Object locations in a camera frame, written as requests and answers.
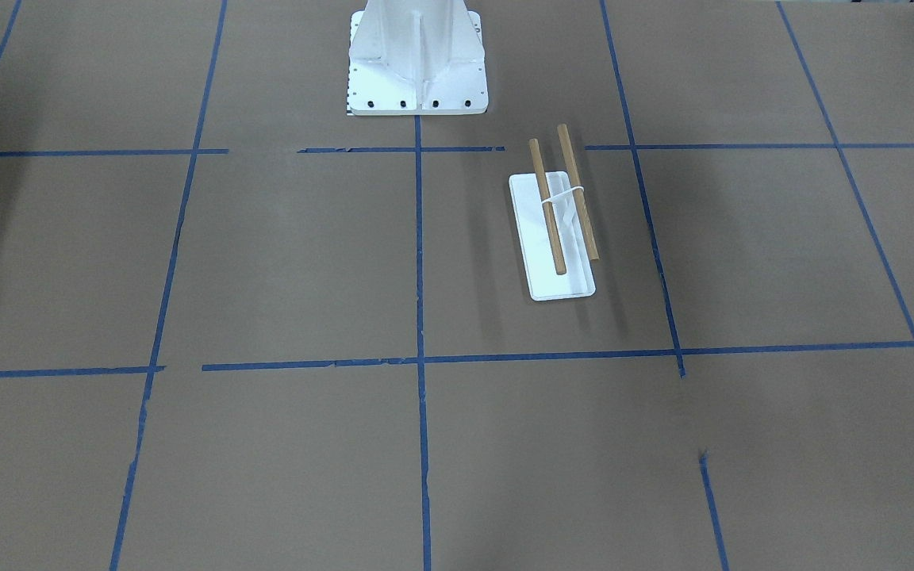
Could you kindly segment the white towel rack with wooden bars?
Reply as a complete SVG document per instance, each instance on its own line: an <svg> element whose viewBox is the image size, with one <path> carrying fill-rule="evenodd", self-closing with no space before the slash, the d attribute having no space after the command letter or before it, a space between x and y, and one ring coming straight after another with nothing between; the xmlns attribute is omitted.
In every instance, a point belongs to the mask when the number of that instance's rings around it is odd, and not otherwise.
<svg viewBox="0 0 914 571"><path fill-rule="evenodd" d="M556 126L563 170L544 166L538 140L529 140L532 170L508 178L515 229L528 295L561 302L597 292L599 260L576 148L568 124Z"/></svg>

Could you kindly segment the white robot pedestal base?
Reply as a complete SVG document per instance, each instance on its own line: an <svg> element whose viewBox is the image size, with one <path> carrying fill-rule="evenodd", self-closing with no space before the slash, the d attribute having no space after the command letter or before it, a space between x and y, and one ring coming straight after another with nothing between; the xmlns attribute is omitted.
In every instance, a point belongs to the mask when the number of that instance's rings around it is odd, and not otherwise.
<svg viewBox="0 0 914 571"><path fill-rule="evenodd" d="M478 115L489 108L480 14L464 1L369 1L349 25L346 112Z"/></svg>

